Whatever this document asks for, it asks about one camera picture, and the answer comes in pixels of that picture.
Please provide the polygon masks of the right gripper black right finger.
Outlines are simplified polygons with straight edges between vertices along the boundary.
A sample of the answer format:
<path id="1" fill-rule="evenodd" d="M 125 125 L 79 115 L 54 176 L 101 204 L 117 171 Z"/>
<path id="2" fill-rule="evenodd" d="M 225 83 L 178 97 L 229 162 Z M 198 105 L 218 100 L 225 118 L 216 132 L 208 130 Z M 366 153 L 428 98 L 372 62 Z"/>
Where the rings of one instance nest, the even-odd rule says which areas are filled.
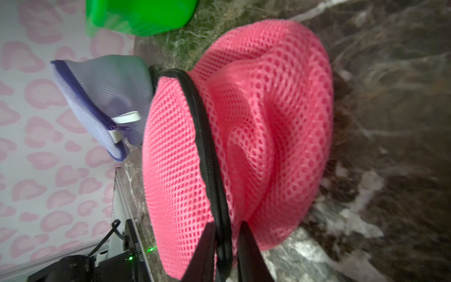
<path id="1" fill-rule="evenodd" d="M 242 222 L 238 237 L 239 282 L 274 282 L 247 222 Z"/>

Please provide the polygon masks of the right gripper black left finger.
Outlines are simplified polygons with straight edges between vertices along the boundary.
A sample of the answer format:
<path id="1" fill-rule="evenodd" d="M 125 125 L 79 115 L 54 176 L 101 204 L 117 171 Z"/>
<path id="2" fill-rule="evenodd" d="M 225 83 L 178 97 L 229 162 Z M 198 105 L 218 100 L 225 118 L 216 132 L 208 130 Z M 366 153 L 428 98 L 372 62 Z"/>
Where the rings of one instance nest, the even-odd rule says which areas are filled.
<path id="1" fill-rule="evenodd" d="M 181 282 L 213 282 L 215 274 L 216 226 L 208 223 Z"/>

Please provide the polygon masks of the pink mesh laundry bag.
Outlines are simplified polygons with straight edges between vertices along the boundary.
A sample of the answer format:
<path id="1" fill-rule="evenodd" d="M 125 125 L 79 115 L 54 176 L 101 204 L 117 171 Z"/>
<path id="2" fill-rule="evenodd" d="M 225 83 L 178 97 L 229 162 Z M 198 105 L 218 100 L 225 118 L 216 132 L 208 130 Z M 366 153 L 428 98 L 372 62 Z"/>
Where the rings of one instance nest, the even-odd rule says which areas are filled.
<path id="1" fill-rule="evenodd" d="M 262 251 L 298 227 L 330 154 L 334 91 L 328 55 L 300 23 L 233 29 L 186 72 L 159 79 L 144 130 L 143 187 L 164 271 L 180 280 L 205 226 L 216 266 L 237 263 L 240 226 Z"/>

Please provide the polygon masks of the purple mesh laundry bag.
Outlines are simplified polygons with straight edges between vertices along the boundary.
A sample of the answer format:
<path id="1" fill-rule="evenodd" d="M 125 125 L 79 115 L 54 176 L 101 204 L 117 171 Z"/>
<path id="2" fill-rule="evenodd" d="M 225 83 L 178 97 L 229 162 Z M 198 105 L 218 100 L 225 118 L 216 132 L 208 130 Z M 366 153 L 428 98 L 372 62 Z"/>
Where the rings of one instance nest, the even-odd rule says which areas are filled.
<path id="1" fill-rule="evenodd" d="M 140 57 L 54 60 L 51 69 L 78 121 L 114 160 L 121 162 L 127 157 L 127 143 L 142 144 L 155 88 Z"/>

